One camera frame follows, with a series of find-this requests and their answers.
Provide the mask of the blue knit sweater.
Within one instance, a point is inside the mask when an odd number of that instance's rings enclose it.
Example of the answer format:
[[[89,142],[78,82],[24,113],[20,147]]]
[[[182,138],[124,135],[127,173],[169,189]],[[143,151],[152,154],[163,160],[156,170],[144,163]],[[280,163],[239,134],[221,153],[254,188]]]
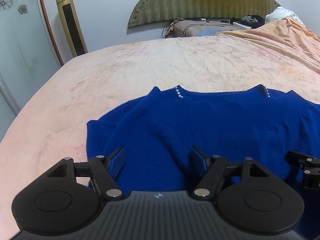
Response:
[[[125,193],[191,188],[193,146],[234,161],[252,157],[297,187],[302,174],[290,171],[284,155],[319,157],[319,105],[263,85],[225,93],[154,88],[87,123],[89,158],[119,146],[126,159],[116,181]]]

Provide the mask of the pink bed blanket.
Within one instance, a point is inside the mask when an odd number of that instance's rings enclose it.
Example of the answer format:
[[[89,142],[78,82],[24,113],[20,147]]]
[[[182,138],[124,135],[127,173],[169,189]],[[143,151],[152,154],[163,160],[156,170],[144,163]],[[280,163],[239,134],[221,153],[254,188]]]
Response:
[[[1,239],[18,233],[16,194],[63,157],[86,160],[89,120],[153,87],[227,92],[259,84],[319,103],[319,36],[286,18],[253,30],[108,47],[67,62],[1,141]]]

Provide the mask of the frosted glass sliding door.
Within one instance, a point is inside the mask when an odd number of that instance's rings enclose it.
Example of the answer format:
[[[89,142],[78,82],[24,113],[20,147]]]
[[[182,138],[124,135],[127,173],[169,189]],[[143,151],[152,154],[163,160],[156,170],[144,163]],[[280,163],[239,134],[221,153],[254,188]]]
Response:
[[[1,0],[1,136],[60,68],[40,0]]]

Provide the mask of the black item on pillow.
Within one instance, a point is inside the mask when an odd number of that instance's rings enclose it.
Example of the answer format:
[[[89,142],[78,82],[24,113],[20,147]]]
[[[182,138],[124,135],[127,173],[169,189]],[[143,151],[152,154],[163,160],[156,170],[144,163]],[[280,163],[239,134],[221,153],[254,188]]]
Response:
[[[256,29],[265,24],[265,19],[259,15],[247,15],[244,18],[231,18],[230,24],[234,23],[245,25],[251,27],[252,29]]]

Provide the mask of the gold tower fan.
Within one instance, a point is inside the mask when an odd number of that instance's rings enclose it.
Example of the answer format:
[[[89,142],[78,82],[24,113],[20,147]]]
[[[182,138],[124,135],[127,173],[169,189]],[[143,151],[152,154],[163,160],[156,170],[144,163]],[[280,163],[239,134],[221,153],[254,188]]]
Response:
[[[73,0],[56,0],[56,5],[73,57],[88,53]]]

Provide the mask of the beige patterned pillow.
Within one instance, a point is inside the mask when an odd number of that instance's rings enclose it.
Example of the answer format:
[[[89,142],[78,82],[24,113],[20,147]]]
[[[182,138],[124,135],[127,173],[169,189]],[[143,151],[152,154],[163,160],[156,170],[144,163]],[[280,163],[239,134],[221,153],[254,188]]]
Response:
[[[170,37],[213,36],[224,31],[247,30],[251,27],[230,20],[179,20],[170,27]]]

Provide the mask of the olive green padded headboard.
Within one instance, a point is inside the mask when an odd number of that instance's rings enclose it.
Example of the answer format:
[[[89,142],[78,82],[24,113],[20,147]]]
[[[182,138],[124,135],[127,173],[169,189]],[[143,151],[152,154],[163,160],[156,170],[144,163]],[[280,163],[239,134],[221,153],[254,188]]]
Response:
[[[276,0],[140,0],[127,27],[166,22],[178,18],[242,18],[265,16],[279,7]]]

